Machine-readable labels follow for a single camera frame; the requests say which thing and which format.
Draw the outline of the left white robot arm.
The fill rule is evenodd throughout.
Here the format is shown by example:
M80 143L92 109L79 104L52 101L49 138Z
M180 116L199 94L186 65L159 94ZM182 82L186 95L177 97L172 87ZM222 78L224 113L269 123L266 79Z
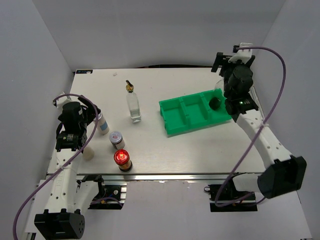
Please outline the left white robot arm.
M87 142L90 122L86 108L77 101L63 105L58 117L56 135L56 170L43 213L34 218L34 225L46 240L79 240L85 231L85 213L94 199L105 196L106 187L94 180L77 187L81 154Z

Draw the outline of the red cap sauce bottle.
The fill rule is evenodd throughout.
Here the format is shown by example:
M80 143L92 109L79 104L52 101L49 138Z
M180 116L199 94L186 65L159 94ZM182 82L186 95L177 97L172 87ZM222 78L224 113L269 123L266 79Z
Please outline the red cap sauce bottle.
M130 155L125 149L117 150L114 153L113 159L122 172L128 172L133 167Z

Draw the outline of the oil bottle with dark contents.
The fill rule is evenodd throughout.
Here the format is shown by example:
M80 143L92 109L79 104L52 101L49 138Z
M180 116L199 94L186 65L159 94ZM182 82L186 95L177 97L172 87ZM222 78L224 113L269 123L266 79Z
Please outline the oil bottle with dark contents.
M211 100L209 101L209 107L217 111L221 104L222 104L222 97L224 97L224 80L220 79L214 86L214 92L217 93L217 95L214 95Z

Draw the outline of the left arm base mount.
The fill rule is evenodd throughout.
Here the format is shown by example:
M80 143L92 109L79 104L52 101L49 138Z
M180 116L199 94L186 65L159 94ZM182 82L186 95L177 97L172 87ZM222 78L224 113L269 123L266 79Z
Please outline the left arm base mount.
M117 181L104 180L101 175L85 175L76 180L77 188L76 192L79 192L82 183L86 180L94 180L98 183L99 192L92 199L92 201L98 201L102 198L108 198L101 200L99 203L91 204L89 210L121 210L126 199L127 184Z

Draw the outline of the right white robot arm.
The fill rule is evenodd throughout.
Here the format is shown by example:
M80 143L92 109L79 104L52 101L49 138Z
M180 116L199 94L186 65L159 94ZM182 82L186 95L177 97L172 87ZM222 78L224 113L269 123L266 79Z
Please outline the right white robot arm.
M225 187L226 195L236 200L247 193L261 193L271 199L301 189L307 162L294 156L267 126L258 104L250 95L253 72L250 69L255 56L249 51L238 51L233 56L216 54L211 71L223 78L225 100L212 98L209 106L217 110L225 106L227 113L251 140L250 146L258 151L265 170L261 174L233 175Z

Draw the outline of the clear oil bottle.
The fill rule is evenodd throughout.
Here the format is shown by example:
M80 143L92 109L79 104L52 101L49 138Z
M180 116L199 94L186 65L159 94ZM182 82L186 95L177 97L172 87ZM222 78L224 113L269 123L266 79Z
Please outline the clear oil bottle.
M130 117L133 123L141 121L141 111L137 94L134 92L134 85L126 80L126 101L130 113Z

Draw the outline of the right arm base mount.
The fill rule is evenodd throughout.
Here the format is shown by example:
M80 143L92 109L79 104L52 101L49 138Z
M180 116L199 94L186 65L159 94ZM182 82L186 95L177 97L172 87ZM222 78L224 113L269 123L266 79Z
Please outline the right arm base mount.
M228 206L218 207L215 204L215 198L219 188L227 178L227 174L203 174L203 180L208 180L207 185L203 188L203 191L208 194L209 207L211 213L240 213L240 212L257 212L258 207L256 205L256 195L253 193L251 196L244 200L238 200ZM220 194L217 203L224 204L226 202L236 200L240 197L244 197L249 192L236 190L233 180L230 180L222 193Z

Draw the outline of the white powder shaker jar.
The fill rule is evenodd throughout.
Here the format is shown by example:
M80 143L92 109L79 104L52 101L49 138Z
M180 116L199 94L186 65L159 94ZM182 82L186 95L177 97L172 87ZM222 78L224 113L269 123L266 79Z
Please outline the white powder shaker jar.
M86 146L84 149L83 149L83 152L82 152L82 158L85 160L85 161L90 161L94 158L95 156L95 151L90 147L90 146Z

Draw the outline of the red label spice jar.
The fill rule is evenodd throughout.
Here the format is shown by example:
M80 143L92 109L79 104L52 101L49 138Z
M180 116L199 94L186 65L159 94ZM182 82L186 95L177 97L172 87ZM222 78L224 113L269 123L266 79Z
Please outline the red label spice jar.
M117 150L123 149L125 147L123 135L119 131L111 132L109 135L109 140L112 146Z

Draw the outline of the blue label shaker jar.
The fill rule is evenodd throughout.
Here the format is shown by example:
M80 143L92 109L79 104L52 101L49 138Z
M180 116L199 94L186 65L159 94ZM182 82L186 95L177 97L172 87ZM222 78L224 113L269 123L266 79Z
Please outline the blue label shaker jar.
M106 135L110 128L102 112L98 114L97 130L101 135Z

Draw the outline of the green three-compartment bin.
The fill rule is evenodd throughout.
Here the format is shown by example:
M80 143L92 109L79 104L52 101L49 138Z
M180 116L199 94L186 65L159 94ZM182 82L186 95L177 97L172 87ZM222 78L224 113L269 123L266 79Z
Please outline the green three-compartment bin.
M208 90L161 100L160 115L167 135L184 134L229 121L232 117L226 111L225 97L218 110L210 108L209 101L214 95L217 95L214 90Z

